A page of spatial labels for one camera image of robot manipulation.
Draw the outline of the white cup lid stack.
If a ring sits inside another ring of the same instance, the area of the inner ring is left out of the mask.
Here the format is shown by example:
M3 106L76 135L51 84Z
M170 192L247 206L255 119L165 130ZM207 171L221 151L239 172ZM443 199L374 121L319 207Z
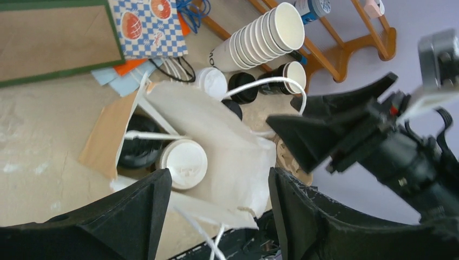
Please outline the white cup lid stack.
M196 73L195 85L197 89L219 101L224 99L228 91L225 75L214 67L198 70Z

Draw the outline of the single black cup lid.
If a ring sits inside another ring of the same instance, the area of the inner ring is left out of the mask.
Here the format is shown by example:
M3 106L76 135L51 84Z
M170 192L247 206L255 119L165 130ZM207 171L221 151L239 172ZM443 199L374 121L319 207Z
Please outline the single black cup lid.
M143 115L134 114L127 131L160 133L160 127L154 120ZM125 139L119 157L118 166L130 170L151 167L163 149L163 141L151 139Z

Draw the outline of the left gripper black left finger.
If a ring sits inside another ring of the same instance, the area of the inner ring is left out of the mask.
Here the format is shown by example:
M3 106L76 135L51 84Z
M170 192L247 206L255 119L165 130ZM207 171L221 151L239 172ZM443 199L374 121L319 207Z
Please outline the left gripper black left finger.
M1 259L154 259L172 178L157 170L43 223L1 228Z

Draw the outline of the pink white tape dispenser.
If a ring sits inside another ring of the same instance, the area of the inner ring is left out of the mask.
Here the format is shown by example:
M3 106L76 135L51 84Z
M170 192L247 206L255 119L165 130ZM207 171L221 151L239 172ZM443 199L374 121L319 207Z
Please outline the pink white tape dispenser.
M382 0L361 0L360 3L366 14L372 19L379 18L385 14L385 6Z

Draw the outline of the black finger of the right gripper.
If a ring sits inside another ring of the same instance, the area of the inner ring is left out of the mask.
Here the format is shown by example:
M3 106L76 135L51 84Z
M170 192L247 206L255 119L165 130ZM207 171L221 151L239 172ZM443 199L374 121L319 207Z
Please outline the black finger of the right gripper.
M357 108L333 116L316 117L312 115L271 115L268 125L279 135L292 153L295 160L306 172L312 172L325 159L332 161L326 170L329 173L344 172L337 164L343 162L351 153L351 146L340 147L340 143L349 137L362 144L362 131L353 134L358 125L368 119L367 109Z
M397 80L398 76L389 72L375 82L355 90L326 95L309 95L303 115L333 116L360 107L365 108L370 101L378 101L378 98Z

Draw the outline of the blue lidded jar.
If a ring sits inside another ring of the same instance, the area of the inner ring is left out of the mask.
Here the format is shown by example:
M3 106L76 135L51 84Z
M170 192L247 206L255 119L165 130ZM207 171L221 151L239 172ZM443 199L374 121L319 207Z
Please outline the blue lidded jar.
M329 0L297 0L293 6L299 12L304 25L320 19L331 11Z

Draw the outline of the brown kraft paper bag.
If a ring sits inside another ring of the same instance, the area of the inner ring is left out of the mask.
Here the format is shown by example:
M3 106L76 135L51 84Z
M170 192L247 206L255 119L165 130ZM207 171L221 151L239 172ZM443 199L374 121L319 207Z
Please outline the brown kraft paper bag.
M181 215L206 241L202 223L229 229L258 229L256 219L269 197L268 174L277 154L271 131L255 132L204 92L178 82L152 82L144 75L139 88L103 108L80 154L81 164L117 179L124 141L132 138L128 121L141 108L180 142L194 141L207 156L201 182L175 189L169 210Z

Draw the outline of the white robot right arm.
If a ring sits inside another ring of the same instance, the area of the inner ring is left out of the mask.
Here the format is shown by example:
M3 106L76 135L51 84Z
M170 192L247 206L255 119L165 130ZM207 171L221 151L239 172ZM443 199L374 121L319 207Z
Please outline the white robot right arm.
M306 173L324 160L329 173L358 163L422 220L457 216L458 160L445 131L422 138L408 122L399 124L408 94L392 93L378 102L396 81L396 74L387 73L350 92L309 96L299 115L271 115L266 121Z

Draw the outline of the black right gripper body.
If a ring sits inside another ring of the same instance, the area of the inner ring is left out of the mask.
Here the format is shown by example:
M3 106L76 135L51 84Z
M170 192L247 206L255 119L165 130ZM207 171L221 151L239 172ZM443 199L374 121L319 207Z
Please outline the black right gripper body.
M368 157L390 132L395 131L395 121L406 111L410 99L410 94L398 91L382 103L376 99L367 102L362 109L363 118L332 149L326 171L341 173Z

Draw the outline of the black blue marker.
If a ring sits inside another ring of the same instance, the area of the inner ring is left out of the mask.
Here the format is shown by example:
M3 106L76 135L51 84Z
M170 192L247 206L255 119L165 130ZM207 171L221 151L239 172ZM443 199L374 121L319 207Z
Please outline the black blue marker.
M290 57L292 57L295 61L301 63L302 65L307 65L307 58L303 54L301 54L299 51L292 51L288 54Z

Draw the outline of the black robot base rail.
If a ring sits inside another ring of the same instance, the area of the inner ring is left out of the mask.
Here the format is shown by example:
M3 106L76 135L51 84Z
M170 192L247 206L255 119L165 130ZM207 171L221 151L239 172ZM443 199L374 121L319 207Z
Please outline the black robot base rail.
M255 221L258 230L231 229L223 234L219 248L227 259L282 259L272 211L268 210Z

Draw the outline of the green paper bag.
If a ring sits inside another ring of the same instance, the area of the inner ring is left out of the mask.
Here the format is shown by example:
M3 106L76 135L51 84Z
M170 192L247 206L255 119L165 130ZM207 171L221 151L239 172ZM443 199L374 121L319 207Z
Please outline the green paper bag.
M124 61L108 1L1 1L1 87Z

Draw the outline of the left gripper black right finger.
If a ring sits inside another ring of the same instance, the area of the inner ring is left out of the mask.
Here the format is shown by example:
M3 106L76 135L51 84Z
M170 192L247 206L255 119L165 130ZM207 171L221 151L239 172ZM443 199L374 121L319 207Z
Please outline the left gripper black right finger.
M283 259L458 259L458 218L407 225L352 209L282 168L268 178Z

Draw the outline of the blue checkered paper bag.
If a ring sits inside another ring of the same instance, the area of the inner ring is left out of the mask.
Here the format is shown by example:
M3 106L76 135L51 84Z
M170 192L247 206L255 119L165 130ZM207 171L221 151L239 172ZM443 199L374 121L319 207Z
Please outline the blue checkered paper bag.
M144 75L160 69L170 80L195 80L186 69L185 36L196 33L211 10L209 1L110 1L125 62L93 70L95 80L120 96L136 90Z

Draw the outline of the white paper cup stack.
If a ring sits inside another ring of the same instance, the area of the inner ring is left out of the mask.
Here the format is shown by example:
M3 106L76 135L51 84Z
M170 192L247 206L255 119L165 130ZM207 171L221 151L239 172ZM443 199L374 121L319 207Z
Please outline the white paper cup stack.
M222 72L248 70L299 50L304 38L298 10L284 2L211 50L208 62Z

